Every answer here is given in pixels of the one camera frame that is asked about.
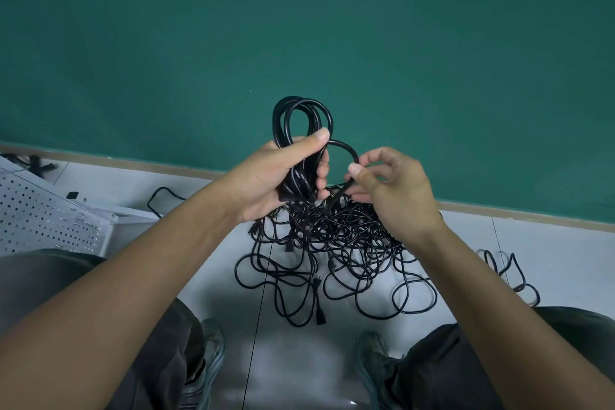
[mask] perforated metal panel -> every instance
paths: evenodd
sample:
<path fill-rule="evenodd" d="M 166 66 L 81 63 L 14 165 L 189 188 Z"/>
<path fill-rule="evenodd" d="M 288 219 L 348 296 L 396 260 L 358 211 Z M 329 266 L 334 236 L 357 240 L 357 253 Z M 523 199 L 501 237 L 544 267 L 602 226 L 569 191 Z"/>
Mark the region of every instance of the perforated metal panel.
<path fill-rule="evenodd" d="M 26 174 L 0 171 L 0 256 L 40 248 L 100 255 L 109 222 Z"/>

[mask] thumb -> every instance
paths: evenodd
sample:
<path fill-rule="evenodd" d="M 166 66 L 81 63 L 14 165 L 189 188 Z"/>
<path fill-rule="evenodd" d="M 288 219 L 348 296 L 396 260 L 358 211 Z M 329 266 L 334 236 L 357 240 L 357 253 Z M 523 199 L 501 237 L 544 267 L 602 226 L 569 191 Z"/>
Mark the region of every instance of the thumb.
<path fill-rule="evenodd" d="M 320 151 L 329 141 L 329 130 L 323 127 L 305 139 L 298 141 L 279 151 L 284 166 L 290 168 L 303 161 L 306 157 Z"/>
<path fill-rule="evenodd" d="M 381 185 L 380 180 L 378 180 L 373 173 L 369 172 L 369 170 L 362 165 L 355 164 L 354 162 L 348 166 L 348 173 L 350 173 L 350 176 L 370 195 Z"/>

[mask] hand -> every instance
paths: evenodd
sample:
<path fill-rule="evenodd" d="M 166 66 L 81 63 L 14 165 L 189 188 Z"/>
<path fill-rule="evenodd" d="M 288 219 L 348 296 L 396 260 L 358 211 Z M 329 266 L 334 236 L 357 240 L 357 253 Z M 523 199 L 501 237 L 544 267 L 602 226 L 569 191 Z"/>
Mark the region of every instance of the hand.
<path fill-rule="evenodd" d="M 273 141 L 248 157 L 240 165 L 216 180 L 213 184 L 237 205 L 239 222 L 256 220 L 281 206 L 276 187 L 284 180 L 290 168 L 327 145 L 329 130 L 321 128 L 305 137 L 293 138 L 294 144 L 278 148 Z M 327 173 L 329 154 L 325 151 L 317 170 L 317 197 L 329 196 Z"/>
<path fill-rule="evenodd" d="M 373 203 L 389 233 L 417 254 L 430 235 L 446 227 L 421 163 L 388 147 L 366 152 L 358 161 L 346 175 L 358 185 L 346 193 L 355 201 Z M 366 167 L 379 161 L 383 164 Z"/>

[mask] wall trim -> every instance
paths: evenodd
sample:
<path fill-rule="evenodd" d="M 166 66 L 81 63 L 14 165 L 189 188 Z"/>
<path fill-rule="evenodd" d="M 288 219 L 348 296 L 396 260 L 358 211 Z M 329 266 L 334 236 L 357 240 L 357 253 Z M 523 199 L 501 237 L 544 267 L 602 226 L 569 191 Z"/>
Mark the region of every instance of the wall trim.
<path fill-rule="evenodd" d="M 140 170 L 159 174 L 179 175 L 183 177 L 196 177 L 207 180 L 215 180 L 224 174 L 224 172 L 208 171 L 191 167 L 153 164 L 127 159 L 116 159 L 70 152 L 45 151 L 42 149 L 5 144 L 0 145 L 0 150 L 5 153 L 14 153 L 19 155 L 36 154 L 37 156 L 50 160 L 76 162 L 79 164 L 91 164 L 95 166 L 114 167 L 119 169 Z M 489 206 L 478 206 L 475 204 L 453 203 L 451 201 L 439 201 L 439 206 L 442 211 L 463 212 L 465 214 L 498 217 L 500 219 L 527 220 L 528 222 L 538 222 L 540 224 L 550 224 L 552 226 L 586 228 L 588 230 L 599 230 L 601 232 L 615 233 L 615 224 L 608 224 L 606 222 L 573 219 L 571 217 L 550 216 L 548 214 L 535 214 L 534 212 L 515 211 L 513 209 L 491 208 Z"/>

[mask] white floor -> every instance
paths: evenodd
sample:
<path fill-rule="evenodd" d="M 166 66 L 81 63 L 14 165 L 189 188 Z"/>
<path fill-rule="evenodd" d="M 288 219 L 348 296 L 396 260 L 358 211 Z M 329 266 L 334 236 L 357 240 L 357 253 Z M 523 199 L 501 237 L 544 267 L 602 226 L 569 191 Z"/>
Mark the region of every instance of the white floor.
<path fill-rule="evenodd" d="M 151 193 L 160 186 L 190 196 L 208 183 L 188 177 L 60 164 L 47 178 L 63 192 L 78 191 L 78 199 L 89 203 L 135 209 L 145 209 Z M 167 212 L 177 203 L 160 194 L 154 207 Z M 443 216 L 473 250 L 491 251 L 498 264 L 514 252 L 527 282 L 540 291 L 541 305 L 574 306 L 615 317 L 615 234 L 454 212 Z M 149 227 L 117 226 L 108 254 Z M 365 329 L 380 331 L 391 355 L 401 357 L 437 326 L 454 322 L 442 299 L 427 313 L 376 321 L 361 316 L 352 299 L 334 302 L 321 295 L 327 324 L 317 326 L 312 322 L 294 328 L 275 312 L 271 286 L 264 292 L 263 287 L 246 290 L 235 281 L 235 263 L 252 247 L 249 227 L 237 227 L 180 294 L 199 318 L 214 316 L 225 330 L 226 358 L 214 384 L 212 409 L 368 408 L 354 364 L 359 334 Z M 274 246 L 271 256 L 288 254 L 283 253 L 283 247 Z M 250 269 L 241 274 L 242 279 L 255 284 L 264 280 L 264 275 Z M 398 278 L 387 272 L 378 280 L 365 293 L 365 308 L 381 313 Z M 517 284 L 520 277 L 511 271 L 508 281 Z M 430 295 L 425 287 L 417 286 L 413 301 L 424 304 Z"/>

